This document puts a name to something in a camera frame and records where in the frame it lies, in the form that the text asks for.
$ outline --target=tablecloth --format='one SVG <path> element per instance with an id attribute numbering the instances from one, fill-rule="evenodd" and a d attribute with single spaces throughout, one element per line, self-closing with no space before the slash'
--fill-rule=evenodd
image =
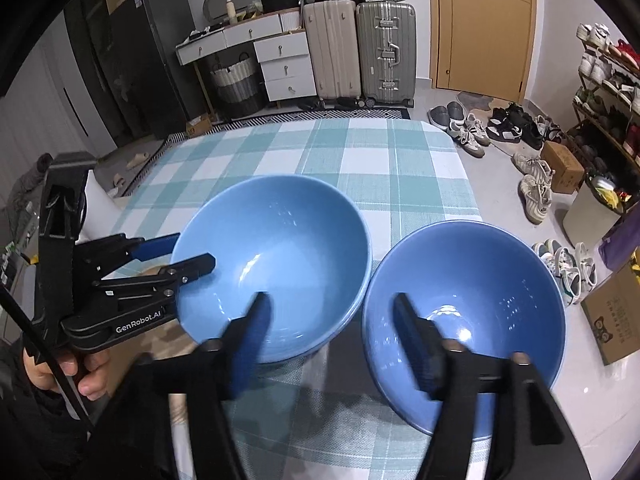
<path id="1" fill-rule="evenodd" d="M 131 197 L 113 232 L 180 231 L 208 199 L 258 174 L 301 173 L 336 186 L 362 211 L 374 266 L 403 237 L 446 219 L 481 219 L 451 138 L 421 121 L 331 119 L 265 124 L 187 140 Z M 121 274 L 150 264 L 132 262 Z M 429 437 L 380 398 L 364 359 L 360 317 L 306 359 L 261 367 L 227 413 L 249 478 L 413 479 Z M 182 479 L 188 433 L 174 427 Z M 487 440 L 474 443 L 482 465 Z"/>

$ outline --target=bowl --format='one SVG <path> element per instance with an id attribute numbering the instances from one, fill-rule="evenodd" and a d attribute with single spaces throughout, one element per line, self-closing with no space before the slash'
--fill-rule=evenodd
<path id="1" fill-rule="evenodd" d="M 301 175 L 253 177 L 209 200 L 180 234 L 171 263 L 207 252 L 216 268 L 181 288 L 178 319 L 200 343 L 267 292 L 273 319 L 261 363 L 313 352 L 337 335 L 360 306 L 372 265 L 353 202 Z"/>
<path id="2" fill-rule="evenodd" d="M 433 433 L 440 402 L 418 391 L 392 322 L 392 299 L 405 292 L 443 337 L 476 353 L 526 352 L 548 386 L 564 353 L 564 307 L 545 264 L 497 227 L 446 221 L 401 240 L 376 269 L 365 296 L 362 337 L 371 374 L 389 405 L 414 428 Z M 492 432 L 494 399 L 480 394 L 474 439 Z"/>

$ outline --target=wooden door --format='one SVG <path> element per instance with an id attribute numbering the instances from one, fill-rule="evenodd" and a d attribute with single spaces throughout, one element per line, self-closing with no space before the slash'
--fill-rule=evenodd
<path id="1" fill-rule="evenodd" d="M 435 85 L 519 101 L 535 0 L 437 0 Z"/>

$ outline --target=refrigerator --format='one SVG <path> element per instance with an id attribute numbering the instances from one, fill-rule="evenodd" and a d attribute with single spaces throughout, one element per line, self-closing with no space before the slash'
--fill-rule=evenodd
<path id="1" fill-rule="evenodd" d="M 207 112 L 194 67 L 175 54 L 194 29 L 188 0 L 125 0 L 110 20 L 123 76 L 149 129 L 158 139 L 183 132 Z"/>

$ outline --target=human hand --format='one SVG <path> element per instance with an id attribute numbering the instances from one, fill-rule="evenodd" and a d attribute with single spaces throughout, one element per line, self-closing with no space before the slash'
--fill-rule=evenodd
<path id="1" fill-rule="evenodd" d="M 56 379 L 53 377 L 49 365 L 41 363 L 36 365 L 33 357 L 30 357 L 26 350 L 22 352 L 24 370 L 31 383 L 41 390 L 50 390 L 60 393 Z M 78 383 L 78 392 L 89 400 L 96 400 L 107 391 L 107 373 L 111 355 L 109 350 L 102 350 L 95 354 L 89 354 L 84 358 L 86 373 Z M 58 357 L 58 364 L 66 376 L 78 374 L 78 359 L 71 352 L 67 351 Z"/>

